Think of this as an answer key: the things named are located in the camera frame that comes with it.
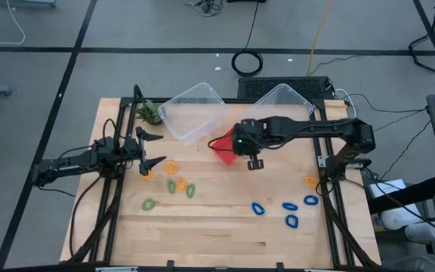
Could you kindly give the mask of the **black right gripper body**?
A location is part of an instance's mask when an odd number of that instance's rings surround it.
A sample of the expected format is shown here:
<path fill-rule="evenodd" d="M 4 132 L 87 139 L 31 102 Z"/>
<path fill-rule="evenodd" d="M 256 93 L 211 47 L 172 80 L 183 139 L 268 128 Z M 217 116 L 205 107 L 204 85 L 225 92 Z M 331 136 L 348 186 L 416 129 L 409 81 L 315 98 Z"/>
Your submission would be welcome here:
<path fill-rule="evenodd" d="M 264 149 L 264 123 L 257 119 L 243 119 L 233 126 L 233 152 L 237 156 L 251 156 Z"/>

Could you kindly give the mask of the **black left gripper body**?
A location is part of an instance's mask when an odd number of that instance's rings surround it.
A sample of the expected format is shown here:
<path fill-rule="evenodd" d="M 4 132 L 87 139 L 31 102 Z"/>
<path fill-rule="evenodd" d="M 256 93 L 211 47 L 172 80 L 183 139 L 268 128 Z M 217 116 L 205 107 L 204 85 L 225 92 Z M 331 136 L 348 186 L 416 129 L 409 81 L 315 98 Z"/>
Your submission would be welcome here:
<path fill-rule="evenodd" d="M 130 162 L 138 160 L 140 163 L 145 162 L 145 152 L 143 148 L 143 140 L 141 137 L 125 138 L 125 161 Z"/>

